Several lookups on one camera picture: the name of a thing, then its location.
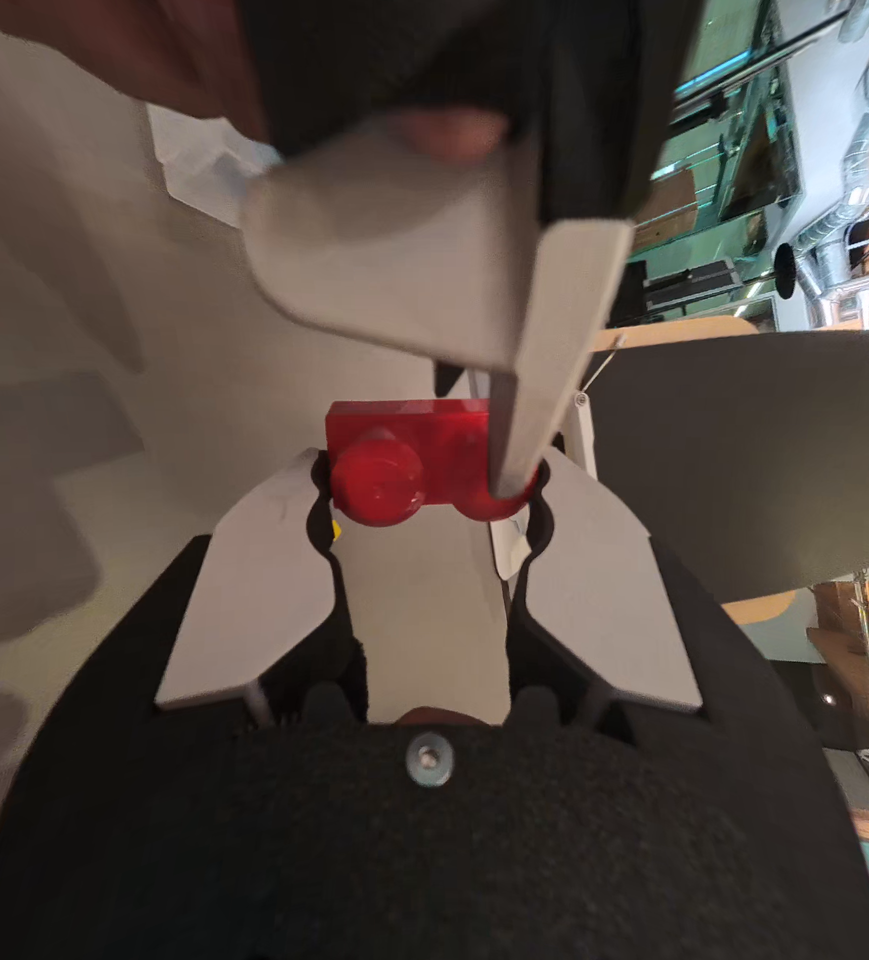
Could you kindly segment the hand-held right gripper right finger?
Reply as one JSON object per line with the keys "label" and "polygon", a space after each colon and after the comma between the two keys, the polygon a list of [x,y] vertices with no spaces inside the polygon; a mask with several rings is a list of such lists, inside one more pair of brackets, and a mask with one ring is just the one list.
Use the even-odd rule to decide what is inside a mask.
{"label": "hand-held right gripper right finger", "polygon": [[529,500],[530,552],[511,599],[509,691],[545,689],[560,721],[594,701],[695,714],[703,697],[651,535],[606,486],[562,453]]}

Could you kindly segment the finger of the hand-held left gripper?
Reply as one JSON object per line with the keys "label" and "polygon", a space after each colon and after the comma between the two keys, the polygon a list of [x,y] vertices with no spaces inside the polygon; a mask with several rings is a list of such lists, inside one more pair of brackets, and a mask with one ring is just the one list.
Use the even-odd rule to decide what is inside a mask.
{"label": "finger of the hand-held left gripper", "polygon": [[489,379],[494,498],[517,498],[534,478],[609,318],[634,233],[631,220],[562,220],[541,232],[513,358]]}
{"label": "finger of the hand-held left gripper", "polygon": [[297,324],[511,373],[540,234],[537,168],[532,135],[452,166],[362,126],[249,182],[248,267]]}

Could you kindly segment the wood-framed black screen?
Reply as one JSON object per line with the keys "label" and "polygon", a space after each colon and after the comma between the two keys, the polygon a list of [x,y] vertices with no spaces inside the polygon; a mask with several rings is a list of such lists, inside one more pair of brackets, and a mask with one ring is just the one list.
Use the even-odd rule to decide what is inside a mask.
{"label": "wood-framed black screen", "polygon": [[597,476],[716,603],[869,568],[869,331],[595,352]]}

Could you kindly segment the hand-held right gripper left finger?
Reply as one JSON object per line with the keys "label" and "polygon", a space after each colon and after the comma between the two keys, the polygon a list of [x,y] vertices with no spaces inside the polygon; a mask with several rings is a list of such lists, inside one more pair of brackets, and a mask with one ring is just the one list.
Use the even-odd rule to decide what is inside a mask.
{"label": "hand-held right gripper left finger", "polygon": [[217,523],[155,695],[162,710],[222,702],[287,724],[336,685],[368,719],[367,657],[333,555],[329,462],[311,448]]}

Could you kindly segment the grey desk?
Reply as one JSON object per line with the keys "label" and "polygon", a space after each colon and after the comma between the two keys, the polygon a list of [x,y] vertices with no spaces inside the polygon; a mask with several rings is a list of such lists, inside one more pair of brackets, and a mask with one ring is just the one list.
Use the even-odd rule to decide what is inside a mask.
{"label": "grey desk", "polygon": [[172,198],[146,108],[0,2],[0,724],[35,725],[189,537],[333,399],[430,364],[279,316],[231,227]]}

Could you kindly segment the red block with round pegs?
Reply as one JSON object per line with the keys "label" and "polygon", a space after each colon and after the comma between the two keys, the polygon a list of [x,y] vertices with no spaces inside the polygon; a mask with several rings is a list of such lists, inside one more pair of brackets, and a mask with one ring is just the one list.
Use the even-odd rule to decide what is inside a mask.
{"label": "red block with round pegs", "polygon": [[491,495],[486,400],[337,401],[325,438],[333,503],[364,526],[394,526],[426,506],[498,522],[519,512],[537,483],[511,498]]}

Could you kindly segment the person's left hand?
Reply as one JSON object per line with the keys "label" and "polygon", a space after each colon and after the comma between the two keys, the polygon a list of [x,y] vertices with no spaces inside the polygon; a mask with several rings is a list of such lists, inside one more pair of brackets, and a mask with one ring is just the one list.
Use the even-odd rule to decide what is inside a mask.
{"label": "person's left hand", "polygon": [[405,110],[391,124],[418,154],[453,164],[483,160],[504,143],[510,131],[506,116],[470,106]]}

